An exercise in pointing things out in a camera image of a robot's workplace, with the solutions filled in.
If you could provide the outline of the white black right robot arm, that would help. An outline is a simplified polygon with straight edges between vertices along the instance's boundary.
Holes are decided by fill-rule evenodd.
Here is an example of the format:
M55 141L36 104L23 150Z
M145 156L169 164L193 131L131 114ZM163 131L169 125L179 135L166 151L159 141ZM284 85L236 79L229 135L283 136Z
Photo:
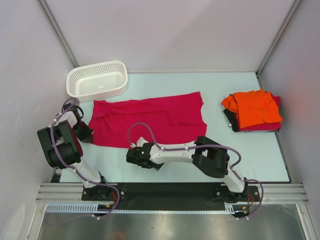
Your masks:
M140 137L126 153L128 163L144 169L158 171L168 163L192 164L206 176L223 180L237 201L242 201L249 194L246 178L234 170L241 160L242 156L237 150L206 136L182 144L160 144Z

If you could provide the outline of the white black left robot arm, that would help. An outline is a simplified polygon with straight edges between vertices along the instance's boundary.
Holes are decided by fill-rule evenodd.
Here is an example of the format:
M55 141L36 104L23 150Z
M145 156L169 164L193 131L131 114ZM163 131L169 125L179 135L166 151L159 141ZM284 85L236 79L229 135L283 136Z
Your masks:
M37 131L45 159L52 168L66 169L79 177L88 197L105 200L111 188L101 173L83 158L80 143L92 144L94 131L83 121L84 112L75 103L65 102L53 124Z

